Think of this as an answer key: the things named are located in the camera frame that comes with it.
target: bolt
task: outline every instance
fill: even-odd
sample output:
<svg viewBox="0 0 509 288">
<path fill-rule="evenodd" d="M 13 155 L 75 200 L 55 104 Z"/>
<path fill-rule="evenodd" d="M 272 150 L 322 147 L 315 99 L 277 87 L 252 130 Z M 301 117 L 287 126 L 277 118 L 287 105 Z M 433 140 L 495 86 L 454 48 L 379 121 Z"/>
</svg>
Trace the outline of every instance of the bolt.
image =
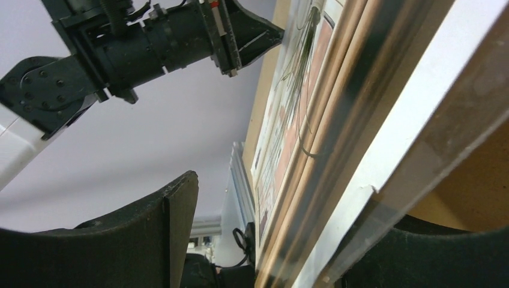
<svg viewBox="0 0 509 288">
<path fill-rule="evenodd" d="M 17 84 L 17 79 L 16 77 L 9 77 L 9 84 L 11 85 L 16 85 Z"/>
</svg>

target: black cable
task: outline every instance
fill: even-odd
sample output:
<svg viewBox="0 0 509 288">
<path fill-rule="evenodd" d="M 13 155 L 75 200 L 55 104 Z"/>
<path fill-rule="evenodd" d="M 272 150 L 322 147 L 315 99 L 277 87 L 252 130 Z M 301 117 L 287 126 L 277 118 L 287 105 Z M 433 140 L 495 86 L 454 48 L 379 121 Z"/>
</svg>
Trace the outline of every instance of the black cable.
<svg viewBox="0 0 509 288">
<path fill-rule="evenodd" d="M 112 34 L 116 37 L 124 35 L 127 31 L 127 23 L 118 10 L 116 0 L 99 0 L 99 3 L 110 21 Z"/>
<path fill-rule="evenodd" d="M 231 267 L 222 267 L 222 266 L 216 265 L 216 267 L 218 267 L 218 268 L 224 269 L 224 268 L 240 267 L 240 266 L 242 266 L 242 264 L 245 263 L 245 261 L 247 261 L 249 252 L 248 252 L 247 247 L 244 246 L 244 244 L 242 243 L 242 240 L 241 240 L 241 239 L 245 239 L 244 232 L 242 232 L 239 228 L 235 228 L 232 231 L 232 233 L 233 233 L 233 238 L 234 238 L 235 242 L 237 243 L 237 246 L 239 246 L 239 248 L 242 249 L 242 251 L 244 252 L 245 256 L 244 256 L 244 258 L 239 263 L 237 263 L 237 264 L 235 264 L 235 265 L 233 265 Z"/>
<path fill-rule="evenodd" d="M 175 5 L 175 6 L 173 6 L 173 7 L 170 7 L 170 8 L 168 8 L 167 10 L 168 10 L 168 11 L 173 11 L 174 9 L 179 9 L 179 8 L 181 8 L 182 6 L 184 6 L 186 2 L 187 2 L 187 0 L 182 0 L 182 2 L 180 2 L 180 4 Z"/>
<path fill-rule="evenodd" d="M 134 12 L 133 14 L 129 14 L 126 19 L 129 22 L 134 22 L 134 21 L 141 19 L 143 17 L 143 15 L 145 15 L 145 13 L 147 13 L 148 10 L 150 10 L 150 4 L 151 4 L 151 0 L 148 0 L 148 2 L 145 3 L 145 5 L 143 5 L 142 8 L 140 8 L 138 11 Z"/>
</svg>

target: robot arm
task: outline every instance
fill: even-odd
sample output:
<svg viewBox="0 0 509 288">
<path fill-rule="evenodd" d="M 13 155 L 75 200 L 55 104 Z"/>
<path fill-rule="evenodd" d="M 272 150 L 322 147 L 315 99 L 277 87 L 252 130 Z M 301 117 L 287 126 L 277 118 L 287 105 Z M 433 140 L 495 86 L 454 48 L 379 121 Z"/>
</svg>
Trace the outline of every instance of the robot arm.
<svg viewBox="0 0 509 288">
<path fill-rule="evenodd" d="M 94 103 L 134 104 L 135 87 L 207 57 L 233 77 L 284 32 L 237 0 L 42 2 L 71 55 L 22 60 L 0 80 L 0 190 Z"/>
</svg>

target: white ceiling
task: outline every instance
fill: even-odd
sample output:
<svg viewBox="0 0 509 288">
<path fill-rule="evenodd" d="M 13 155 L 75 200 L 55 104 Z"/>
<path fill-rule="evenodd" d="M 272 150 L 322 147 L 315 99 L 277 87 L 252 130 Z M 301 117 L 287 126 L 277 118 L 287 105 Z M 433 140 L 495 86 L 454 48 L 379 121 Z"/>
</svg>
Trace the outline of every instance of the white ceiling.
<svg viewBox="0 0 509 288">
<path fill-rule="evenodd" d="M 271 19 L 276 0 L 239 2 Z M 40 0 L 1 1 L 0 23 L 1 75 L 29 56 L 68 55 Z M 205 59 L 138 87 L 135 105 L 116 98 L 95 104 L 0 192 L 0 226 L 71 228 L 186 170 L 200 180 L 195 216 L 219 215 L 230 149 L 245 138 L 260 68 L 258 61 L 230 79 Z"/>
</svg>

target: wooden board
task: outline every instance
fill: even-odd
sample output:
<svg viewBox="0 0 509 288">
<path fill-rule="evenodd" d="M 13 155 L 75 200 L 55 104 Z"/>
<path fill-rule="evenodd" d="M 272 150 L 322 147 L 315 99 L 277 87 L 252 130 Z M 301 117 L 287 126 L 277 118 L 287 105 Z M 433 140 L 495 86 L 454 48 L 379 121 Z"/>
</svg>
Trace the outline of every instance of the wooden board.
<svg viewBox="0 0 509 288">
<path fill-rule="evenodd" d="M 476 232 L 509 225 L 509 122 L 498 128 L 409 215 Z"/>
<path fill-rule="evenodd" d="M 461 66 L 460 76 L 449 88 L 445 98 L 435 110 L 433 116 L 429 119 L 418 138 L 415 140 L 410 150 L 406 153 L 403 160 L 399 163 L 397 169 L 385 183 L 377 197 L 376 201 L 369 203 L 368 207 L 361 213 L 353 229 L 339 245 L 335 255 L 328 264 L 328 267 L 322 271 L 321 276 L 315 283 L 315 287 L 328 287 L 330 283 L 336 281 L 357 259 L 376 244 L 387 230 L 399 221 L 412 206 L 414 206 L 423 196 L 436 188 L 437 196 L 444 197 L 445 194 L 455 194 L 457 197 L 450 199 L 452 202 L 470 202 L 466 200 L 470 193 L 462 194 L 463 191 L 445 191 L 440 188 L 440 183 L 447 183 L 450 188 L 457 185 L 466 188 L 464 182 L 474 185 L 478 189 L 475 192 L 485 197 L 494 197 L 495 199 L 483 199 L 474 196 L 479 202 L 486 201 L 487 209 L 494 208 L 493 217 L 495 221 L 481 222 L 489 224 L 491 229 L 496 229 L 509 224 L 507 216 L 501 217 L 501 211 L 507 213 L 507 195 L 504 193 L 486 193 L 491 188 L 497 189 L 502 185 L 504 189 L 504 180 L 500 181 L 498 177 L 488 176 L 490 171 L 486 171 L 484 176 L 479 178 L 472 177 L 472 181 L 459 178 L 478 173 L 483 167 L 492 166 L 490 160 L 500 159 L 504 153 L 504 144 L 507 137 L 507 126 L 509 119 L 509 85 L 507 81 L 497 81 L 493 79 L 507 79 L 509 77 L 509 50 L 503 43 L 509 41 L 509 7 L 498 5 L 495 9 L 504 11 L 498 17 L 496 11 L 487 14 L 487 21 L 482 22 L 480 30 L 470 43 L 466 44 L 472 47 L 475 45 L 475 51 L 472 57 L 466 58 L 466 65 Z M 484 29 L 489 29 L 487 34 L 479 35 Z M 488 151 L 494 148 L 498 152 Z M 498 180 L 495 185 L 486 180 Z M 496 204 L 497 200 L 504 201 L 504 204 Z M 452 218 L 458 219 L 458 215 L 464 214 L 472 221 L 478 222 L 479 218 L 474 218 L 477 209 L 482 208 L 484 204 L 470 202 L 469 205 L 458 205 L 455 203 L 449 207 L 460 208 Z M 427 208 L 436 208 L 435 206 L 422 206 Z M 416 215 L 419 218 L 426 217 L 427 213 Z M 485 230 L 488 226 L 477 226 L 474 229 Z"/>
<path fill-rule="evenodd" d="M 298 1 L 293 2 L 292 13 L 307 15 L 308 8 L 304 6 L 304 9 L 299 9 L 300 4 Z M 287 83 L 281 82 L 282 74 L 285 72 L 279 71 L 274 75 L 273 81 L 271 82 L 270 95 L 268 97 L 267 106 L 264 113 L 264 123 L 262 125 L 262 133 L 259 138 L 257 145 L 257 151 L 255 155 L 254 165 L 251 167 L 251 172 L 254 179 L 252 180 L 253 192 L 258 198 L 257 207 L 257 244 L 263 246 L 265 238 L 271 233 L 264 233 L 265 231 L 273 231 L 273 218 L 277 218 L 273 212 L 279 213 L 281 209 L 275 209 L 279 205 L 280 201 L 284 199 L 284 195 L 281 192 L 286 192 L 283 184 L 288 178 L 288 167 L 292 154 L 299 150 L 298 136 L 297 134 L 306 122 L 311 119 L 310 107 L 314 105 L 316 101 L 313 101 L 312 90 L 314 87 L 313 82 L 316 82 L 319 77 L 319 71 L 321 71 L 321 64 L 324 60 L 326 51 L 328 50 L 328 42 L 331 38 L 331 29 L 334 23 L 334 19 L 339 18 L 342 7 L 337 0 L 325 1 L 325 8 L 323 13 L 323 19 L 319 23 L 317 28 L 318 33 L 315 36 L 315 49 L 312 56 L 312 66 L 314 71 L 305 79 L 303 86 L 304 92 L 301 96 L 300 109 L 297 109 L 296 116 L 293 120 L 290 120 L 288 124 L 282 121 L 289 114 L 286 105 L 290 98 L 290 94 L 285 91 L 288 90 Z M 298 41 L 299 33 L 297 30 L 296 19 L 289 21 L 293 30 L 287 29 L 287 39 L 284 42 L 283 49 L 280 52 L 279 63 L 277 64 L 279 69 L 288 67 L 293 53 L 291 53 L 292 45 Z M 327 102 L 327 98 L 322 97 L 321 102 Z M 278 142 L 278 137 L 282 135 L 282 142 Z M 257 256 L 261 255 L 263 249 L 257 249 Z"/>
</svg>

